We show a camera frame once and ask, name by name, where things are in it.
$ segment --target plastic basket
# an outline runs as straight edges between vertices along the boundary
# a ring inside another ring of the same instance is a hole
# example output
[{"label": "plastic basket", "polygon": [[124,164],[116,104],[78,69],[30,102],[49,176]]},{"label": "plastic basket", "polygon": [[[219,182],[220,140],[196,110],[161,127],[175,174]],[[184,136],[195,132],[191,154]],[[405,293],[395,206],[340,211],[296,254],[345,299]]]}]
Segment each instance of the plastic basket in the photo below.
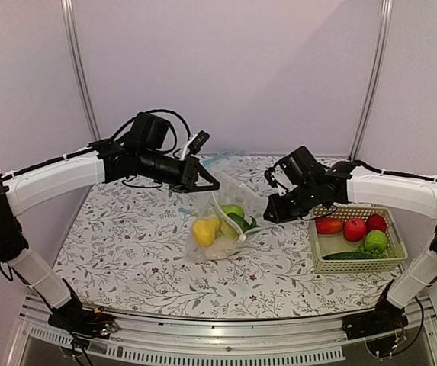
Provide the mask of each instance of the plastic basket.
[{"label": "plastic basket", "polygon": [[[318,217],[327,214],[331,209],[317,207],[313,210],[313,216]],[[393,215],[387,208],[380,207],[353,207],[340,206],[329,217],[347,221],[357,218],[367,220],[371,215],[379,214],[387,224],[387,258],[367,260],[342,260],[326,261],[325,255],[339,252],[353,252],[361,242],[351,243],[343,238],[343,234],[319,235],[314,221],[310,222],[311,252],[316,273],[358,273],[358,272],[384,272],[392,271],[408,258],[406,247],[398,235],[394,226]]]}]

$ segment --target clear plastic bag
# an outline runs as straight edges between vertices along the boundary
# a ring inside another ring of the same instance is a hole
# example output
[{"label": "clear plastic bag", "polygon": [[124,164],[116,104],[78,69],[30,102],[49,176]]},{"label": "clear plastic bag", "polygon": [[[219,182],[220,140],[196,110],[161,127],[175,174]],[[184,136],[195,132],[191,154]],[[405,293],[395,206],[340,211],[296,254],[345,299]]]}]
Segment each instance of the clear plastic bag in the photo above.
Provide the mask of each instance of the clear plastic bag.
[{"label": "clear plastic bag", "polygon": [[[186,258],[192,262],[226,258],[253,234],[271,226],[262,218],[266,199],[228,175],[216,173],[215,177],[220,189],[201,195],[195,203],[200,207],[198,218],[186,242]],[[226,214],[223,209],[234,212]]]}]

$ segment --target table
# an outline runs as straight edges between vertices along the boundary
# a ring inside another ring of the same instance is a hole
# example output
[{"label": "table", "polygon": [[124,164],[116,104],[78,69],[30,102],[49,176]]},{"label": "table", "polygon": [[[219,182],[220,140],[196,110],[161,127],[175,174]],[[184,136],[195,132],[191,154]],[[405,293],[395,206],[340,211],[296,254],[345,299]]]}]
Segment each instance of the table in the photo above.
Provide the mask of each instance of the table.
[{"label": "table", "polygon": [[[266,197],[263,178],[274,156],[231,156],[209,169],[225,172]],[[319,159],[331,165],[335,159]],[[136,185],[152,185],[145,178]],[[91,189],[54,270],[81,300],[116,310],[168,316],[261,319],[318,316],[373,307],[399,269],[371,274],[314,272],[307,223],[276,225],[221,261],[186,260],[185,242],[198,194],[127,188]]]}]

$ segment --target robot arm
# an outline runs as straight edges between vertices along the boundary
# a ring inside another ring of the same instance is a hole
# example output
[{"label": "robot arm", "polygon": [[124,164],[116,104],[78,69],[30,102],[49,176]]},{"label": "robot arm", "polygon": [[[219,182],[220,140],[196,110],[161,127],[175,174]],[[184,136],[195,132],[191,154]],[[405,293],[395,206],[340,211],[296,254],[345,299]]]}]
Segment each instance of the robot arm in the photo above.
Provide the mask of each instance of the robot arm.
[{"label": "robot arm", "polygon": [[[0,174],[0,262],[8,263],[46,301],[53,314],[49,324],[90,337],[107,336],[117,329],[112,316],[82,309],[69,284],[29,249],[16,216],[77,188],[133,175],[167,183],[177,192],[218,189],[219,182],[192,156],[209,135],[203,131],[193,135],[186,143],[189,153],[177,160],[158,150],[169,129],[173,131],[167,120],[139,113],[130,131],[118,140],[91,143],[78,152],[18,172]],[[197,185],[199,178],[208,184]]]},{"label": "robot arm", "polygon": [[[328,168],[302,146],[268,169],[265,177],[278,188],[277,194],[269,196],[264,213],[266,220],[275,223],[305,217],[318,205],[331,207],[334,203],[379,204],[437,220],[437,176],[387,172],[362,162],[337,162]],[[408,270],[388,285],[372,313],[345,319],[348,336],[370,336],[394,329],[403,308],[436,279],[437,228],[433,240]]]}]

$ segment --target green apple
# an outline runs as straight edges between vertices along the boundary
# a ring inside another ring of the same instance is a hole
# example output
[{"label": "green apple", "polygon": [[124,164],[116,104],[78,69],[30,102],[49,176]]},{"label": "green apple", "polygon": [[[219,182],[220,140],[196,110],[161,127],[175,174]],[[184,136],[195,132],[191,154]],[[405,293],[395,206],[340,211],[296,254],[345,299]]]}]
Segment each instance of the green apple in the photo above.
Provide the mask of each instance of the green apple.
[{"label": "green apple", "polygon": [[383,254],[387,249],[387,236],[380,230],[372,230],[364,239],[364,249],[372,254]]},{"label": "green apple", "polygon": [[237,206],[236,204],[224,204],[221,209],[223,212],[228,214],[235,214],[237,216],[240,216],[244,218],[246,216],[245,211],[241,208],[241,206]]}]

